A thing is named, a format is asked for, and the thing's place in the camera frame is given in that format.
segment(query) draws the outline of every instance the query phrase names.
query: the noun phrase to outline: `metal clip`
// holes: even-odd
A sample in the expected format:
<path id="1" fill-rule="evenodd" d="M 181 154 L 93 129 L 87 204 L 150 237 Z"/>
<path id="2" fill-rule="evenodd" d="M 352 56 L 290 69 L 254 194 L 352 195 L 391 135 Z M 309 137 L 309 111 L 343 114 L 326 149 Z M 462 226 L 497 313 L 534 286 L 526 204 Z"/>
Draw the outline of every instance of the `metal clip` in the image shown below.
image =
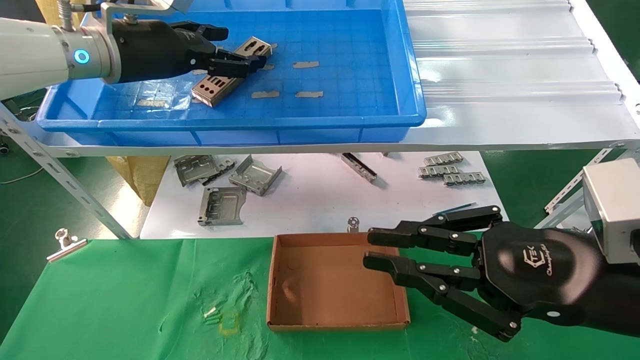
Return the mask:
<path id="1" fill-rule="evenodd" d="M 60 251 L 53 255 L 47 256 L 47 261 L 50 263 L 64 258 L 72 252 L 85 247 L 88 243 L 86 239 L 78 240 L 77 236 L 69 236 L 69 230 L 67 229 L 60 229 L 56 231 L 56 234 L 54 236 L 60 243 Z"/>
<path id="2" fill-rule="evenodd" d="M 360 231 L 360 220 L 357 217 L 350 217 L 347 225 L 347 233 L 357 233 Z"/>

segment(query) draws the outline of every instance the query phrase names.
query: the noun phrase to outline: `green floor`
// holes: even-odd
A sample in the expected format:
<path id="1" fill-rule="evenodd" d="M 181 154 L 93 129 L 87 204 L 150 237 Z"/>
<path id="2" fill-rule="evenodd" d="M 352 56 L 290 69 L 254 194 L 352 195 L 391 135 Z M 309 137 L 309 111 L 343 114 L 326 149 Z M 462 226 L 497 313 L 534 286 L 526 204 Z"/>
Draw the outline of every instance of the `green floor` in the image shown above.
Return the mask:
<path id="1" fill-rule="evenodd" d="M 640 1 L 589 2 L 621 56 L 640 78 Z M 15 144 L 0 157 L 0 182 L 28 174 L 38 165 Z M 595 154 L 593 151 L 499 151 L 483 158 L 510 219 L 533 226 L 543 207 Z M 63 163 L 105 207 L 130 229 L 140 229 L 135 194 L 103 158 L 65 159 Z M 68 227 L 89 238 L 109 232 L 47 173 L 0 185 L 0 338 L 17 313 L 57 246 L 54 232 Z"/>

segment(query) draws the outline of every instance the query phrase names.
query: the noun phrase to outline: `grid pattern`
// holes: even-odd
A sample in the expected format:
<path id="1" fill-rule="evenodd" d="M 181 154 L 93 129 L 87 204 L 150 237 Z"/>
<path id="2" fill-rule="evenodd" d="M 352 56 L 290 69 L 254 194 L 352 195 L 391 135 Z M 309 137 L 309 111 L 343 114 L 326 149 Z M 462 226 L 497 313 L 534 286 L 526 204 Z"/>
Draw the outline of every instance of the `grid pattern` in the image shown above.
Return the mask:
<path id="1" fill-rule="evenodd" d="M 269 123 L 277 126 L 278 118 L 398 114 L 379 10 L 192 13 L 188 17 L 228 27 L 229 39 L 219 43 L 225 49 L 235 49 L 250 36 L 278 44 L 268 60 L 275 68 L 252 74 L 214 109 L 191 102 L 191 87 L 204 75 L 105 86 L 94 120 L 184 120 L 188 126 L 192 120 L 225 125 L 233 119 L 242 126 L 243 119 L 271 119 Z M 165 20 L 183 18 L 176 15 Z M 296 61 L 319 61 L 319 66 L 294 69 Z M 251 98 L 252 92 L 271 90 L 280 96 Z M 324 96 L 296 98 L 298 91 L 323 91 Z M 148 101 L 140 106 L 141 100 Z M 255 126 L 255 122 L 246 125 Z"/>

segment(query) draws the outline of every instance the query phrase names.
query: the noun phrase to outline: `blue led ring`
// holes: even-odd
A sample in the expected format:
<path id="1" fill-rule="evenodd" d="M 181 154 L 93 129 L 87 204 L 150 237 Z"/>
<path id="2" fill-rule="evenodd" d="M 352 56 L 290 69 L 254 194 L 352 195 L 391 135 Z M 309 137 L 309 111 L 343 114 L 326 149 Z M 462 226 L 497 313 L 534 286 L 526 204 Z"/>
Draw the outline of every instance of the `blue led ring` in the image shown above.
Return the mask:
<path id="1" fill-rule="evenodd" d="M 74 52 L 74 59 L 78 64 L 86 64 L 89 62 L 89 53 L 84 49 L 78 49 Z"/>

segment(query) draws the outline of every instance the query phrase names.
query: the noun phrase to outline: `white table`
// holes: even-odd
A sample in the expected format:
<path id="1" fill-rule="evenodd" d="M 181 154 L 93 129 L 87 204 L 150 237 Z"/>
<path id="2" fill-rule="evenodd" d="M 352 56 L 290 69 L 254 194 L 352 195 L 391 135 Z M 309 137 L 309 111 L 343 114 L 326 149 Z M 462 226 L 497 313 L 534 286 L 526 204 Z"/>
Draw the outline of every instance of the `white table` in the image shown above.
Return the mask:
<path id="1" fill-rule="evenodd" d="M 175 168 L 169 166 L 140 238 L 247 238 L 344 232 L 349 217 L 358 217 L 360 230 L 365 231 L 374 226 L 395 227 L 400 220 L 424 220 L 438 211 L 470 202 L 502 207 L 479 152 L 461 152 L 465 161 L 458 165 L 465 172 L 482 172 L 487 177 L 485 184 L 449 188 L 441 179 L 419 179 L 417 168 L 424 166 L 423 159 L 436 154 L 441 152 L 397 152 L 391 153 L 390 158 L 376 152 L 357 154 L 378 173 L 374 184 L 362 179 L 334 154 L 254 155 L 269 168 L 281 165 L 283 173 L 265 196 L 246 194 L 240 212 L 243 225 L 207 227 L 197 223 L 204 187 L 196 183 L 183 188 Z M 245 157 L 229 156 L 238 163 Z M 227 174 L 208 186 L 233 185 Z"/>

